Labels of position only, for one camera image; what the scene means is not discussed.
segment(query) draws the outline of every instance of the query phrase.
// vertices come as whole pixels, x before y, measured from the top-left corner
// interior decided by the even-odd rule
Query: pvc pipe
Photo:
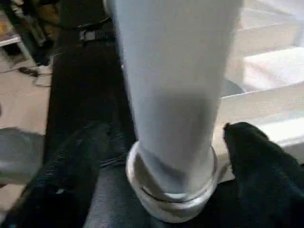
[[[241,2],[114,2],[139,154],[151,175],[145,187],[158,199],[188,199],[212,175],[213,125]]]

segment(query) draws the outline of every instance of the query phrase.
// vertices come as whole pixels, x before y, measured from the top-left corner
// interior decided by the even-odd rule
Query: cable
[[[37,65],[35,65],[35,66],[27,66],[27,68],[32,68],[32,67],[37,67]],[[15,68],[15,69],[2,71],[2,72],[0,72],[0,74],[5,74],[5,73],[12,72],[12,71],[15,71],[15,70],[20,70],[21,68],[23,68],[23,67],[21,66],[21,67]]]
[[[102,21],[97,22],[97,23],[78,25],[78,26],[75,26],[75,27],[65,26],[65,25],[62,25],[62,24],[57,24],[57,23],[54,23],[52,21],[45,20],[43,18],[38,18],[38,20],[40,20],[41,22],[44,22],[46,24],[50,24],[54,27],[64,29],[64,30],[78,30],[78,29],[86,29],[86,28],[93,27],[93,26],[102,26],[105,23],[109,22],[111,20],[111,18],[107,17],[107,18],[105,18]]]
[[[38,84],[37,81],[38,79],[40,78],[40,76],[42,75],[51,75],[51,74],[39,74],[37,70],[32,70],[32,69],[29,69],[29,68],[32,68],[32,67],[37,67],[37,65],[35,66],[28,66],[28,67],[18,67],[16,69],[12,69],[12,70],[7,70],[7,71],[3,71],[3,72],[0,72],[1,74],[5,74],[5,73],[8,73],[8,72],[11,72],[11,71],[19,71],[20,73],[22,74],[25,74],[25,75],[28,75],[30,77],[33,77],[33,81],[32,81],[32,85],[33,86],[36,86],[36,87],[42,87],[42,88],[50,88],[51,86],[49,85],[42,85],[42,84]]]

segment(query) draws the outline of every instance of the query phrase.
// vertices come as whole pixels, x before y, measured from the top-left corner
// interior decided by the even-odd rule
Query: white pipe
[[[213,124],[241,2],[115,0],[139,154],[151,175],[144,186],[158,199],[189,199],[212,176]]]

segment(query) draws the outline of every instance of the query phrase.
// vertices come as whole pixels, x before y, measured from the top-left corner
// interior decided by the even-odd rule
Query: black glove
[[[244,227],[304,227],[304,179],[297,160],[248,123],[224,130]]]

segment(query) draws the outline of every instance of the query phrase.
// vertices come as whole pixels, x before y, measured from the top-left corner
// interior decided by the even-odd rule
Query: floor
[[[15,67],[34,65],[29,60]],[[40,68],[41,73],[49,73],[48,68]],[[0,61],[0,72],[6,70],[8,64]],[[45,133],[49,88],[34,87],[32,81],[32,78],[18,71],[0,74],[0,128],[18,127],[40,134]],[[49,85],[50,76],[44,75],[38,82]],[[0,220],[1,214],[11,207],[23,187],[10,184],[0,189]]]

